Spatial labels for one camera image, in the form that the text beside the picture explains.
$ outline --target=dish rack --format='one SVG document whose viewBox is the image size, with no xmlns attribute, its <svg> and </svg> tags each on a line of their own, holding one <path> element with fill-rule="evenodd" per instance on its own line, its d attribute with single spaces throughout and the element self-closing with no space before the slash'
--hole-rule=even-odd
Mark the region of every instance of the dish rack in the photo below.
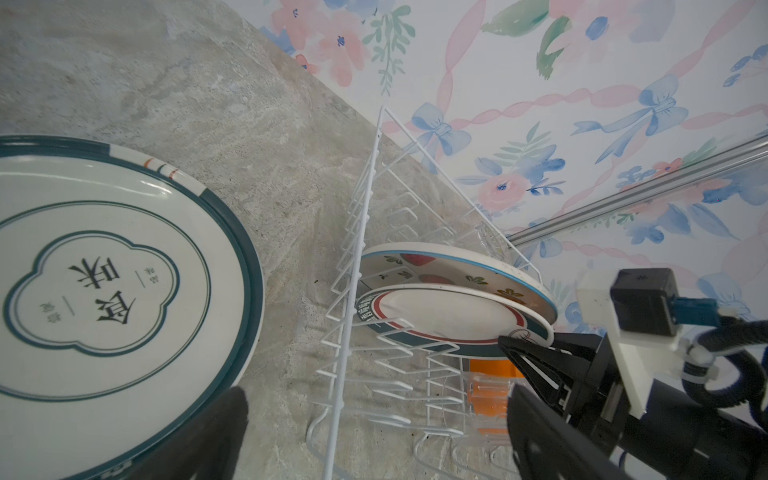
<svg viewBox="0 0 768 480">
<path fill-rule="evenodd" d="M 383 159 L 379 159 L 379 141 L 382 124 L 387 118 L 408 136 L 411 144 L 392 155 L 394 160 L 384 163 Z M 418 153 L 424 155 L 424 162 L 432 162 L 437 176 L 429 174 L 415 161 L 407 160 L 409 155 Z M 406 173 L 398 175 L 396 167 L 405 169 Z M 419 186 L 427 191 L 427 195 L 416 193 Z M 441 195 L 440 190 L 453 190 L 455 195 Z M 446 206 L 446 197 L 456 199 L 458 204 Z M 440 214 L 441 208 L 450 212 L 450 216 Z M 467 209 L 466 213 L 454 214 L 463 209 Z M 323 460 L 323 480 L 334 477 L 354 479 L 335 463 L 339 421 L 343 414 L 357 415 L 413 433 L 415 444 L 412 452 L 416 463 L 432 474 L 441 475 L 441 478 L 519 478 L 511 463 L 504 417 L 481 418 L 473 412 L 468 401 L 468 388 L 485 388 L 494 380 L 468 373 L 468 361 L 451 356 L 451 352 L 458 349 L 454 343 L 435 341 L 416 347 L 404 346 L 390 339 L 389 336 L 394 333 L 413 328 L 407 319 L 396 319 L 402 328 L 387 333 L 375 335 L 367 328 L 361 332 L 361 326 L 392 320 L 360 322 L 355 316 L 355 299 L 361 278 L 361 255 L 366 245 L 372 247 L 393 241 L 443 243 L 469 248 L 508 263 L 516 260 L 516 266 L 525 268 L 541 281 L 538 269 L 456 186 L 425 146 L 387 107 L 382 107 L 379 112 L 371 154 L 353 189 L 346 213 L 346 234 L 336 264 L 338 274 L 330 286 L 334 300 L 326 311 L 326 318 L 332 323 L 319 341 L 322 349 L 330 349 L 333 354 L 332 359 L 316 371 L 327 379 L 327 397 L 313 401 L 322 406 L 322 412 L 312 420 L 306 432 L 307 448 Z M 372 345 L 362 345 L 353 341 L 354 336 L 374 337 L 375 340 Z M 362 353 L 377 355 L 374 363 L 386 374 L 348 374 L 350 358 Z M 373 395 L 386 402 L 386 407 L 374 409 L 345 405 L 345 387 L 353 384 L 367 386 Z M 500 385 L 499 388 L 511 387 Z M 325 452 L 322 452 L 322 447 L 317 445 L 317 432 L 324 422 L 328 432 Z M 478 427 L 482 427 L 484 422 L 488 424 L 486 426 L 499 428 L 480 430 L 485 433 L 479 435 Z M 450 442 L 453 468 L 447 468 L 442 462 L 441 465 L 433 465 L 426 460 L 422 450 L 430 438 Z M 462 455 L 463 449 L 473 449 L 475 453 Z M 474 463 L 464 459 L 470 456 Z"/>
</svg>

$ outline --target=white plate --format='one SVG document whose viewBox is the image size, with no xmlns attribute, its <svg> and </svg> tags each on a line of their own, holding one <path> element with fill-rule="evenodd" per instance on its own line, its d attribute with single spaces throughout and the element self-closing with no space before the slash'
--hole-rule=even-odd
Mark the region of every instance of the white plate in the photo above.
<svg viewBox="0 0 768 480">
<path fill-rule="evenodd" d="M 463 286 L 438 283 L 407 283 L 384 286 L 361 295 L 357 315 L 363 322 L 394 319 L 370 325 L 379 333 L 401 329 L 397 319 L 408 320 L 413 330 L 393 333 L 389 338 L 409 346 L 445 350 L 453 342 L 453 356 L 504 358 L 498 348 L 500 335 L 525 339 L 541 346 L 554 340 L 552 326 L 541 315 L 492 293 Z"/>
<path fill-rule="evenodd" d="M 0 478 L 116 475 L 233 385 L 263 279 L 204 185 L 127 148 L 0 137 Z"/>
<path fill-rule="evenodd" d="M 541 282 L 471 250 L 437 243 L 384 243 L 362 253 L 360 273 L 369 289 L 419 282 L 466 286 L 527 306 L 550 324 L 558 319 L 558 309 Z"/>
</svg>

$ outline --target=orange object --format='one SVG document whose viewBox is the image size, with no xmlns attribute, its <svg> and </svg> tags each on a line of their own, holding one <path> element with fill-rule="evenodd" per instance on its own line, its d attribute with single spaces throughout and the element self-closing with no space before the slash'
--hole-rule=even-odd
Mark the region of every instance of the orange object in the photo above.
<svg viewBox="0 0 768 480">
<path fill-rule="evenodd" d="M 508 359 L 504 360 L 469 360 L 469 371 L 486 375 L 523 378 L 515 365 Z"/>
</svg>

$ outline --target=strawberry-patterned plate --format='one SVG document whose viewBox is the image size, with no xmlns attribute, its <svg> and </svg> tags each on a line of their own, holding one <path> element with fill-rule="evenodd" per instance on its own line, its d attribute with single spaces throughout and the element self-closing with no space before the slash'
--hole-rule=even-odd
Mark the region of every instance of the strawberry-patterned plate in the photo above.
<svg viewBox="0 0 768 480">
<path fill-rule="evenodd" d="M 446 351 L 476 359 L 505 358 L 500 335 L 550 346 L 552 326 L 533 310 L 492 293 L 443 283 L 384 286 L 358 298 L 355 308 L 363 322 L 378 333 L 407 346 Z M 407 327 L 407 320 L 413 328 Z"/>
<path fill-rule="evenodd" d="M 437 243 L 384 243 L 362 253 L 360 273 L 361 292 L 401 283 L 441 283 L 504 297 L 530 308 L 550 324 L 558 318 L 551 294 L 541 282 L 471 250 Z"/>
</svg>

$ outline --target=white metal wire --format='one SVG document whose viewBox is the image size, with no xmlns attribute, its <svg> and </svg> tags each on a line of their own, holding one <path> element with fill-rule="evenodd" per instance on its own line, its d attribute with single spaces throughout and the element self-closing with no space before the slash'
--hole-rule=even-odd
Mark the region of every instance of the white metal wire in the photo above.
<svg viewBox="0 0 768 480">
<path fill-rule="evenodd" d="M 403 152 L 389 164 L 379 162 L 381 170 L 377 172 L 379 141 L 382 136 L 381 127 L 384 119 L 387 117 L 400 127 L 408 136 L 411 144 L 403 149 Z M 466 219 L 470 214 L 474 213 L 480 219 L 477 225 L 473 228 L 468 228 L 466 231 L 457 231 L 454 226 L 430 207 L 413 190 L 408 182 L 398 176 L 394 171 L 394 167 L 403 158 L 416 151 L 424 154 L 435 165 L 441 180 L 448 184 L 469 204 L 470 208 L 465 213 L 458 215 L 458 217 Z M 482 214 L 469 197 L 445 174 L 444 170 L 425 149 L 425 146 L 421 145 L 413 137 L 405 125 L 388 108 L 382 107 L 376 124 L 376 137 L 371 154 L 353 188 L 352 197 L 346 207 L 345 234 L 339 245 L 341 254 L 336 263 L 338 273 L 330 286 L 330 291 L 335 297 L 326 311 L 326 318 L 332 321 L 332 326 L 319 341 L 320 345 L 329 347 L 333 351 L 333 357 L 316 370 L 318 374 L 328 379 L 328 390 L 325 398 L 313 400 L 315 404 L 322 406 L 323 410 L 312 420 L 310 427 L 307 429 L 307 448 L 315 456 L 323 459 L 323 480 L 331 480 L 334 475 L 337 478 L 353 480 L 353 477 L 348 472 L 334 463 L 339 438 L 339 423 L 344 412 L 362 416 L 371 422 L 420 431 L 422 436 L 415 444 L 413 450 L 416 462 L 431 472 L 443 475 L 445 478 L 462 480 L 460 477 L 446 472 L 442 468 L 430 465 L 421 454 L 421 447 L 427 442 L 428 435 L 438 439 L 456 439 L 465 436 L 467 430 L 466 419 L 469 415 L 465 380 L 462 375 L 462 369 L 455 366 L 457 360 L 446 356 L 456 351 L 458 346 L 446 341 L 435 341 L 418 347 L 404 346 L 391 339 L 390 336 L 410 331 L 413 328 L 413 325 L 407 319 L 396 319 L 396 322 L 402 328 L 380 333 L 376 336 L 378 343 L 375 346 L 354 346 L 351 342 L 353 330 L 356 327 L 385 322 L 384 320 L 354 321 L 357 286 L 361 279 L 360 261 L 366 246 L 366 225 L 371 218 L 373 188 L 378 182 L 383 181 L 385 175 L 389 177 L 390 182 L 394 180 L 396 182 L 395 185 L 399 185 L 398 188 L 402 190 L 402 193 L 376 205 L 377 211 L 381 212 L 382 221 L 386 222 L 386 227 L 384 227 L 386 230 L 382 234 L 384 241 L 415 240 L 451 245 L 461 243 L 468 238 L 472 238 L 473 235 L 477 235 L 488 254 L 505 258 L 507 252 L 513 252 L 520 259 L 521 267 L 530 268 L 538 280 L 541 281 L 541 274 L 538 269 L 507 240 L 502 232 Z M 425 214 L 428 215 L 427 219 L 419 219 L 419 214 L 422 211 L 425 211 Z M 417 232 L 419 226 L 426 225 L 427 223 L 437 225 L 437 227 L 425 233 Z M 362 351 L 376 351 L 379 357 L 377 357 L 375 363 L 396 377 L 348 376 L 347 366 L 349 357 L 354 353 Z M 424 357 L 423 361 L 425 364 L 423 367 L 402 366 L 404 360 L 414 360 L 413 357 L 416 353 L 419 353 L 419 358 Z M 414 402 L 422 403 L 425 407 L 425 416 L 419 419 L 412 419 L 407 415 L 403 415 L 397 409 L 389 411 L 345 406 L 344 387 L 352 383 L 365 384 L 374 393 L 392 399 L 400 405 L 406 405 L 405 403 L 401 404 L 401 402 L 407 402 L 408 405 L 412 405 Z M 456 415 L 461 420 L 457 425 L 447 425 L 445 422 L 446 414 Z M 328 435 L 325 452 L 321 452 L 316 447 L 315 434 L 318 425 L 326 419 Z M 494 476 L 487 472 L 481 472 L 476 468 L 463 464 L 458 459 L 457 448 L 457 445 L 453 447 L 451 457 L 455 467 L 459 470 L 491 480 L 508 478 L 508 473 L 512 472 L 509 468 L 502 467 L 497 462 L 493 462 L 492 453 L 486 455 L 488 465 L 492 469 L 496 468 L 501 474 Z"/>
</svg>

